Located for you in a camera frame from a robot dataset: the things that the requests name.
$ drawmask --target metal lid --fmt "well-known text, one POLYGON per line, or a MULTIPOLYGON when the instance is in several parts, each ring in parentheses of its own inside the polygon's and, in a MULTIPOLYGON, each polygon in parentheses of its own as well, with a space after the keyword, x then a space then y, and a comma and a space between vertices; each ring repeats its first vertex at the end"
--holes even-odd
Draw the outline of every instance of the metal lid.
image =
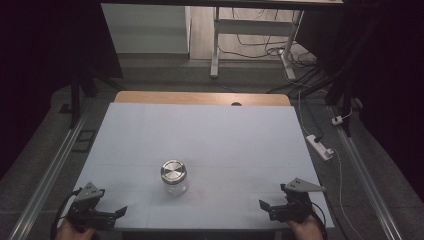
POLYGON ((178 160, 170 160, 163 164, 160 173, 162 180, 171 185, 182 182, 187 175, 184 164, 178 160))

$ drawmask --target wooden board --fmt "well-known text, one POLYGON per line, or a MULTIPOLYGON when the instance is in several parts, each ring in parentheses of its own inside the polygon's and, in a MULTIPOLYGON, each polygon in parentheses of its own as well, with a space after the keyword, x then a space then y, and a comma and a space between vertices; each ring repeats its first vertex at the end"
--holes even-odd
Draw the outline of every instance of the wooden board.
POLYGON ((242 106, 290 106, 286 95, 247 93, 122 91, 117 94, 115 102, 200 105, 231 105, 238 102, 242 106))

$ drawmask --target human hand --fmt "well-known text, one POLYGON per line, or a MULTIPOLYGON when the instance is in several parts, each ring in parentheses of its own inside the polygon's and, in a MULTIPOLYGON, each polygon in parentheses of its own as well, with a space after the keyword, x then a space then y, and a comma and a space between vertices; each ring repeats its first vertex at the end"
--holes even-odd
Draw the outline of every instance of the human hand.
POLYGON ((91 240, 96 232, 94 228, 89 228, 85 232, 78 232, 75 227, 65 218, 62 226, 57 231, 56 240, 91 240))
POLYGON ((288 221, 287 224, 291 227, 297 240, 322 240, 318 222, 309 215, 302 223, 296 221, 288 221))

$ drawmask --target glass jar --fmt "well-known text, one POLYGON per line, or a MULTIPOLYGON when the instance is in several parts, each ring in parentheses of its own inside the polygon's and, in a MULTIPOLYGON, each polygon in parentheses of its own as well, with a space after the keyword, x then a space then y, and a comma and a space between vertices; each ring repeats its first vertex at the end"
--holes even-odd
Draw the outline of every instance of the glass jar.
POLYGON ((187 170, 184 163, 178 160, 167 161, 160 173, 165 189, 171 196, 179 196, 187 191, 187 170))

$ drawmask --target power strip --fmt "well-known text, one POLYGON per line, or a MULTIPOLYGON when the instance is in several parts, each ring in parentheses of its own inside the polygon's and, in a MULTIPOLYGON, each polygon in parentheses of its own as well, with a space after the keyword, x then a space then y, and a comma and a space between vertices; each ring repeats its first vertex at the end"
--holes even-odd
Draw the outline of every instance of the power strip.
POLYGON ((333 158, 333 155, 331 154, 333 154, 334 151, 331 148, 325 148, 320 141, 315 142, 316 137, 314 135, 309 135, 305 138, 306 140, 308 140, 308 143, 315 149, 318 155, 322 158, 322 160, 327 161, 333 158))

